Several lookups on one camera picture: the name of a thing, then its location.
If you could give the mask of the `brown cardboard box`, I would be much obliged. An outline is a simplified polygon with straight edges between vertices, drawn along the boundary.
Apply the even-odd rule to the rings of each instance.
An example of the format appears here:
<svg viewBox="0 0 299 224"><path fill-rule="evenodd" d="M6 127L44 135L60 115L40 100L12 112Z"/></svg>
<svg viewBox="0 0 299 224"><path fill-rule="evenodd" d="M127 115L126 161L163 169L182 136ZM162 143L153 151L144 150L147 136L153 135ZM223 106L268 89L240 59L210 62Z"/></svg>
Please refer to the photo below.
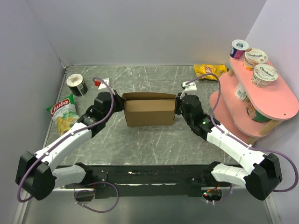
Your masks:
<svg viewBox="0 0 299 224"><path fill-rule="evenodd" d="M127 126L171 126L174 124L176 96L168 93L124 93Z"/></svg>

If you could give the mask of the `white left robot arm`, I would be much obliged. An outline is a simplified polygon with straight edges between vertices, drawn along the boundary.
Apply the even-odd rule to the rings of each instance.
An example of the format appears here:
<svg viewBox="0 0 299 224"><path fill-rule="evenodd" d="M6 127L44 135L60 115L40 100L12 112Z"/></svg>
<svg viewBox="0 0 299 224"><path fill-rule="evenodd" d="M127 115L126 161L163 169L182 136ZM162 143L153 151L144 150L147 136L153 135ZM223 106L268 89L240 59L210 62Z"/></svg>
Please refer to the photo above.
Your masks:
<svg viewBox="0 0 299 224"><path fill-rule="evenodd" d="M76 147L93 138L105 126L111 115L125 108L125 99L116 92L100 92L85 114L72 128L45 147L32 154L25 152L19 160L16 180L18 190L27 191L37 200L46 198L55 188L77 183L86 188L92 184L93 171L83 163L58 168L61 161Z"/></svg>

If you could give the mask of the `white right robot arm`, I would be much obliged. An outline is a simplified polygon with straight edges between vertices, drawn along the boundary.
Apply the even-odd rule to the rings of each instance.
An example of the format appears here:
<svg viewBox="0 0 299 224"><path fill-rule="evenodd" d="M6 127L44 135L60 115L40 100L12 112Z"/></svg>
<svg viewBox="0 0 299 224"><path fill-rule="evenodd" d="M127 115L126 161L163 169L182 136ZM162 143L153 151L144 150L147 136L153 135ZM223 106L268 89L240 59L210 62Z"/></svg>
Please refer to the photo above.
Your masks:
<svg viewBox="0 0 299 224"><path fill-rule="evenodd" d="M240 167L213 162L204 174L205 183L214 186L227 182L245 187L258 200L265 200L282 181L279 158L273 153L264 154L232 135L218 120L202 110L196 95L176 96L177 115L182 115L192 132L227 153Z"/></svg>

